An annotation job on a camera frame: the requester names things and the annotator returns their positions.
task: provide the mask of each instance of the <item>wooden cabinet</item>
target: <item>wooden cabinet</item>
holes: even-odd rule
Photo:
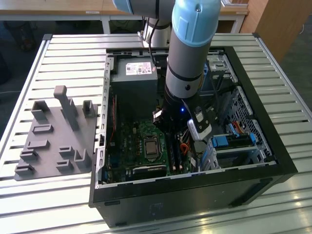
[[[281,61],[312,12],[312,0],[249,0],[241,33],[258,33]]]

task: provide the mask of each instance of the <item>motherboard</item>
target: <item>motherboard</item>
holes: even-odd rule
[[[154,174],[171,176],[189,172],[187,156],[181,155],[177,168],[166,136],[151,120],[122,122],[118,133],[118,150],[109,154],[110,170],[106,175],[109,180],[125,182]]]

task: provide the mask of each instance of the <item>aluminum slat table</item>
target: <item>aluminum slat table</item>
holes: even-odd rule
[[[29,181],[13,179],[33,119],[30,109],[34,101],[44,99],[48,106],[59,106],[53,99],[53,90],[62,84],[68,87],[67,95],[76,105],[91,99],[100,106],[105,49],[139,46],[141,43],[135,35],[55,35],[41,43],[0,142],[0,232],[311,231],[312,114],[262,40],[250,34],[216,34],[212,46],[234,47],[299,171],[251,204],[110,230],[97,210],[88,207],[91,173]]]

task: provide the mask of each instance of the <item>red cable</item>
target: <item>red cable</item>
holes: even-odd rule
[[[115,98],[113,97],[113,132],[111,138],[109,139],[109,145],[111,144],[111,141],[113,139],[114,132],[115,132]]]

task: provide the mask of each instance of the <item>sticker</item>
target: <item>sticker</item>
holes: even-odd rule
[[[99,14],[99,11],[86,11],[86,14]]]
[[[196,118],[197,118],[197,121],[200,123],[201,121],[203,121],[204,119],[204,116],[203,116],[203,113],[202,112],[199,112],[197,115],[196,115]]]
[[[152,73],[150,62],[132,62],[126,65],[126,75],[148,75]]]
[[[196,161],[195,161],[195,159],[191,158],[191,164],[192,164],[194,167],[196,167]]]

